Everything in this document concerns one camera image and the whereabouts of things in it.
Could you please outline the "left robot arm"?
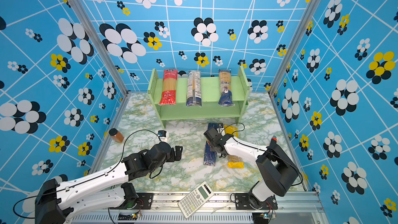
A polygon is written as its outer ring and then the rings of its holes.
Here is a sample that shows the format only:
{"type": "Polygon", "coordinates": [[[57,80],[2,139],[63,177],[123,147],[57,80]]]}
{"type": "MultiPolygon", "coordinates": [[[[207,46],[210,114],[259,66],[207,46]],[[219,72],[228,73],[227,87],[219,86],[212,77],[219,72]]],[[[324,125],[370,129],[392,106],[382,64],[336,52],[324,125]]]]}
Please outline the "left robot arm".
{"type": "Polygon", "coordinates": [[[43,183],[34,200],[36,224],[65,224],[75,216],[104,208],[133,209],[139,202],[132,180],[161,170],[182,158],[181,146],[159,142],[151,149],[132,153],[118,163],[75,180],[43,183]]]}

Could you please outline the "red spaghetti bag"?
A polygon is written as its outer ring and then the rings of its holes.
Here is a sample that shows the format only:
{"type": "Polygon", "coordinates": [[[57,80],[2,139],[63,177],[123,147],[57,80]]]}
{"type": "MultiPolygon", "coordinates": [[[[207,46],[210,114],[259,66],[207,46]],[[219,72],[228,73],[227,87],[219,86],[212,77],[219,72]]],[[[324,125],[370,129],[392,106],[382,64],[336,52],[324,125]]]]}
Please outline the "red spaghetti bag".
{"type": "Polygon", "coordinates": [[[176,104],[177,74],[178,70],[176,69],[164,70],[160,105],[176,104]]]}

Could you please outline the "yellow blue spaghetti bag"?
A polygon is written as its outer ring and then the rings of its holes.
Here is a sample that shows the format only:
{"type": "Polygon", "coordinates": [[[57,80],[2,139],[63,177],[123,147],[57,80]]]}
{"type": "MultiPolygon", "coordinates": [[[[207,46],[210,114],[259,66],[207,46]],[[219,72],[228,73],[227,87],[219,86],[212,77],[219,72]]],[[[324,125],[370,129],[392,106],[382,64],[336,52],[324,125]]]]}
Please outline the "yellow blue spaghetti bag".
{"type": "Polygon", "coordinates": [[[232,91],[231,91],[231,81],[232,81],[231,71],[227,69],[220,69],[219,80],[220,80],[220,99],[218,104],[223,107],[234,106],[232,100],[232,91]]]}

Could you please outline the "blue Barilla pasta box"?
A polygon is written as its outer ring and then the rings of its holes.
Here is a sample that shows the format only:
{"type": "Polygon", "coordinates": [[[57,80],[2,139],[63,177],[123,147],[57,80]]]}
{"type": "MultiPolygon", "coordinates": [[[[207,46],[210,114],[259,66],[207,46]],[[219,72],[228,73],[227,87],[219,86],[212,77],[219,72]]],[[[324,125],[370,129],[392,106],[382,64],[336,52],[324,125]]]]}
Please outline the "blue Barilla pasta box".
{"type": "MultiPolygon", "coordinates": [[[[218,131],[218,133],[222,130],[223,124],[222,123],[209,123],[208,129],[214,128],[218,131]]],[[[217,160],[217,152],[212,151],[210,149],[209,142],[206,141],[205,143],[205,152],[204,152],[204,165],[206,166],[215,166],[217,160]]]]}

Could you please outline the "clear grey spaghetti bag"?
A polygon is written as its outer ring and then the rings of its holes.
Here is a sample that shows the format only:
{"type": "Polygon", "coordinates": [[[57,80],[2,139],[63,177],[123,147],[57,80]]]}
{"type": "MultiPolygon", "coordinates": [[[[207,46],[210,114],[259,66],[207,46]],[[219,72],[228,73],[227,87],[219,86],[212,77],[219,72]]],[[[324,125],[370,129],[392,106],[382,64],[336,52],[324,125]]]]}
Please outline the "clear grey spaghetti bag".
{"type": "Polygon", "coordinates": [[[200,71],[190,71],[188,74],[186,106],[202,106],[200,71]]]}

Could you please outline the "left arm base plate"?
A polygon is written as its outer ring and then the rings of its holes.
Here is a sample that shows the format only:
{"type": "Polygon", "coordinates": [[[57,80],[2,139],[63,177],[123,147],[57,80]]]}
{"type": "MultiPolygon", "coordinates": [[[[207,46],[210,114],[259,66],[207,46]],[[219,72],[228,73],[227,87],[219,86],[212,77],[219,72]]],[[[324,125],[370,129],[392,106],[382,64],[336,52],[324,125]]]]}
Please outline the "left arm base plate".
{"type": "Polygon", "coordinates": [[[112,207],[111,209],[121,209],[121,210],[148,210],[151,209],[152,201],[154,194],[153,193],[137,193],[137,196],[129,199],[124,199],[121,205],[117,207],[112,207]]]}

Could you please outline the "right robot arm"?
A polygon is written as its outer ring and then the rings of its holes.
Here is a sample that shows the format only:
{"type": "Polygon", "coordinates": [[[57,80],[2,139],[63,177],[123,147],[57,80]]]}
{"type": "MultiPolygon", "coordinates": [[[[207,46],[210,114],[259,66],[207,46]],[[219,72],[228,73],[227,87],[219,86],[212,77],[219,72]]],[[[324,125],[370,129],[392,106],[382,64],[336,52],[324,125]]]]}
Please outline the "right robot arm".
{"type": "Polygon", "coordinates": [[[204,136],[211,151],[224,156],[238,156],[246,162],[255,164],[262,176],[248,192],[248,201],[255,209],[260,209],[268,198],[285,196],[300,171],[273,137],[268,146],[255,145],[242,141],[232,134],[219,133],[215,128],[208,129],[204,136]]]}

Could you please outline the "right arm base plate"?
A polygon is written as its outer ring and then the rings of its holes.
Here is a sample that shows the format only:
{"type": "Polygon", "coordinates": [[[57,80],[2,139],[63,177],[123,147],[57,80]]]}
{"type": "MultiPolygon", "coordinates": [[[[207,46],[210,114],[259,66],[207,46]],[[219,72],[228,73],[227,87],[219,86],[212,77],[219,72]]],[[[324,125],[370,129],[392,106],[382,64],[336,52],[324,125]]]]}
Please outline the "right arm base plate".
{"type": "Polygon", "coordinates": [[[248,193],[234,193],[230,199],[235,204],[237,210],[266,211],[278,210],[278,204],[275,196],[267,198],[263,202],[257,202],[254,197],[248,193]]]}

